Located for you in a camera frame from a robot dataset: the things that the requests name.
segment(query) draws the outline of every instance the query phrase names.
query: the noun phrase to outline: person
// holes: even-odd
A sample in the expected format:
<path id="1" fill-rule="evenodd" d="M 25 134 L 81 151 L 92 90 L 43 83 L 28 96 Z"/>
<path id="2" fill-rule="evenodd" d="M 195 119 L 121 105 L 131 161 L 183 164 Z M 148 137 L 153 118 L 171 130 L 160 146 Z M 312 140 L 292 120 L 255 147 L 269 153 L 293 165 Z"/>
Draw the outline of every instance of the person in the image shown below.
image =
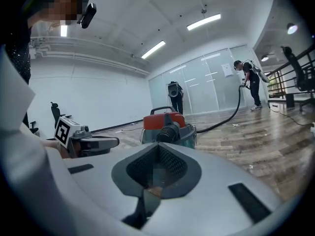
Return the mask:
<path id="1" fill-rule="evenodd" d="M 5 50 L 12 64 L 24 81 L 29 84 L 31 78 L 31 63 L 29 54 L 29 42 L 31 40 L 32 27 L 39 21 L 51 22 L 52 25 L 60 25 L 64 22 L 69 25 L 77 22 L 83 14 L 83 9 L 89 0 L 16 0 L 10 9 L 6 9 L 4 16 L 10 24 L 4 25 L 0 44 L 5 45 Z M 29 129 L 27 114 L 21 125 L 21 131 L 27 135 L 32 134 Z M 57 141 L 41 139 L 45 147 L 57 149 L 62 158 L 67 157 L 65 148 Z"/>
<path id="2" fill-rule="evenodd" d="M 176 112 L 183 114 L 183 97 L 184 97 L 183 89 L 177 82 L 171 81 L 169 85 L 171 84 L 176 84 L 178 93 L 175 97 L 171 96 L 170 93 L 168 93 L 168 96 L 171 99 L 172 106 L 176 110 Z"/>
<path id="3" fill-rule="evenodd" d="M 247 81 L 250 81 L 251 95 L 254 98 L 255 103 L 251 110 L 260 110 L 262 106 L 259 99 L 259 76 L 253 72 L 252 65 L 248 62 L 241 62 L 237 60 L 234 62 L 234 69 L 238 71 L 243 70 L 245 74 L 245 80 L 243 81 L 242 86 L 245 86 Z"/>

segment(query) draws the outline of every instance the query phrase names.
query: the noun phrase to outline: wooden floor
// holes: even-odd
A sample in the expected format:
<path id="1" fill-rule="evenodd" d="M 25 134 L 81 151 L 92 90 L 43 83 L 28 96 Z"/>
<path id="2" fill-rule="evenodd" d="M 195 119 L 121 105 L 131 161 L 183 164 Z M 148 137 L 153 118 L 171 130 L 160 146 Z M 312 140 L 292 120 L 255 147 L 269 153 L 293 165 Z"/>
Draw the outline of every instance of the wooden floor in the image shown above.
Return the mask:
<path id="1" fill-rule="evenodd" d="M 305 112 L 302 114 L 298 106 L 289 111 L 281 103 L 270 103 L 270 107 L 288 114 L 299 124 L 315 121 L 315 111 L 311 107 L 304 107 Z M 186 123 L 196 125 L 200 130 L 227 119 L 233 112 L 188 116 Z M 98 135 L 120 139 L 120 145 L 111 150 L 115 153 L 118 149 L 140 144 L 142 124 L 140 122 L 107 130 Z M 241 109 L 230 122 L 198 134 L 196 149 L 233 161 L 268 184 L 284 200 L 288 200 L 303 189 L 310 159 L 315 151 L 315 137 L 310 132 L 310 125 L 300 126 L 290 118 L 270 111 L 266 105 L 256 112 Z"/>

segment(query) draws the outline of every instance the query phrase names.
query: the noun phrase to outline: round ceiling lamp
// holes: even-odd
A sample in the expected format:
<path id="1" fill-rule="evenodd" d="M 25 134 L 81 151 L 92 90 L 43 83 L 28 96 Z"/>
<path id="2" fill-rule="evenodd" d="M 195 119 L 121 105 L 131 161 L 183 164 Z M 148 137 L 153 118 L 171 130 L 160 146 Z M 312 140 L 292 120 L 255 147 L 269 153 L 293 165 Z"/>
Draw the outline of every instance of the round ceiling lamp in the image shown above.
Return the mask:
<path id="1" fill-rule="evenodd" d="M 264 61 L 267 61 L 269 59 L 269 57 L 267 55 L 263 55 L 261 57 L 261 61 L 264 62 Z"/>
<path id="2" fill-rule="evenodd" d="M 287 34 L 293 34 L 297 31 L 298 26 L 293 23 L 288 23 L 286 28 L 287 28 Z"/>

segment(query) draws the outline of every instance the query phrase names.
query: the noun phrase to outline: ceiling light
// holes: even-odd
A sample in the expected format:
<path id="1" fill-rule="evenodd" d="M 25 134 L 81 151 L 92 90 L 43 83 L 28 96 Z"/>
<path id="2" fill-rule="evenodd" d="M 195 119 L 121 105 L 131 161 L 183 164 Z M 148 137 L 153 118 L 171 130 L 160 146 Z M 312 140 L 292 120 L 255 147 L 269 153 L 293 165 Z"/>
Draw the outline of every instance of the ceiling light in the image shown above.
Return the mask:
<path id="1" fill-rule="evenodd" d="M 293 23 L 288 23 L 286 26 L 286 29 L 287 29 L 287 34 L 293 34 L 297 31 L 298 26 L 296 26 Z"/>
<path id="2" fill-rule="evenodd" d="M 170 71 L 169 73 L 176 72 L 177 70 L 182 69 L 182 68 L 184 68 L 184 67 L 186 67 L 186 65 L 180 66 L 180 67 L 178 67 L 178 68 L 176 68 L 176 69 Z"/>
<path id="3" fill-rule="evenodd" d="M 213 58 L 213 57 L 217 57 L 217 56 L 220 56 L 220 55 L 221 55 L 221 53 L 213 54 L 213 55 L 207 56 L 207 57 L 205 57 L 205 58 L 202 58 L 201 61 L 204 61 L 204 60 L 206 60 L 206 59 L 211 59 L 211 58 Z"/>
<path id="4" fill-rule="evenodd" d="M 67 37 L 67 28 L 68 28 L 68 26 L 61 26 L 61 28 L 60 28 L 60 36 L 61 37 Z"/>
<path id="5" fill-rule="evenodd" d="M 209 73 L 209 74 L 207 74 L 207 75 L 205 75 L 205 76 L 212 75 L 212 74 L 216 74 L 216 73 L 218 73 L 218 72 L 215 72 L 215 73 Z"/>
<path id="6" fill-rule="evenodd" d="M 201 25 L 204 25 L 206 23 L 209 23 L 209 22 L 212 22 L 214 20 L 217 20 L 217 19 L 220 19 L 221 18 L 221 14 L 218 14 L 218 15 L 215 15 L 215 16 L 212 16 L 212 17 L 209 17 L 209 18 L 205 18 L 203 20 L 200 20 L 190 26 L 187 26 L 187 29 L 188 30 L 192 30 L 192 29 L 195 29 L 196 27 L 198 26 L 201 26 Z"/>
<path id="7" fill-rule="evenodd" d="M 261 61 L 264 62 L 264 61 L 267 61 L 269 59 L 269 57 L 267 55 L 263 55 L 261 57 Z"/>
<path id="8" fill-rule="evenodd" d="M 193 81 L 193 80 L 195 80 L 196 78 L 194 78 L 194 79 L 191 79 L 191 80 L 187 80 L 187 81 L 185 81 L 185 82 L 188 82 L 188 81 Z"/>
<path id="9" fill-rule="evenodd" d="M 145 59 L 148 56 L 150 56 L 152 53 L 154 53 L 157 49 L 159 49 L 160 47 L 162 47 L 163 45 L 165 45 L 165 42 L 162 40 L 160 43 L 158 43 L 155 47 L 153 47 L 151 50 L 149 50 L 148 52 L 146 52 L 142 58 Z"/>

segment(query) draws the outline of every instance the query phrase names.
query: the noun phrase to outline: sneaker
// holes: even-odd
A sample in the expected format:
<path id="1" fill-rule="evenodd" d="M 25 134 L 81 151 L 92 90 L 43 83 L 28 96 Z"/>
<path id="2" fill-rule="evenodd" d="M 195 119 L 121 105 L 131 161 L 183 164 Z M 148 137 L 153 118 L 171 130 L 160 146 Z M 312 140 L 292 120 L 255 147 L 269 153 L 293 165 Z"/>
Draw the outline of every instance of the sneaker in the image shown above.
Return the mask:
<path id="1" fill-rule="evenodd" d="M 251 110 L 252 110 L 252 111 L 257 111 L 257 110 L 260 110 L 261 108 L 262 108 L 261 105 L 259 105 L 259 106 L 254 105 L 254 107 L 251 108 Z"/>

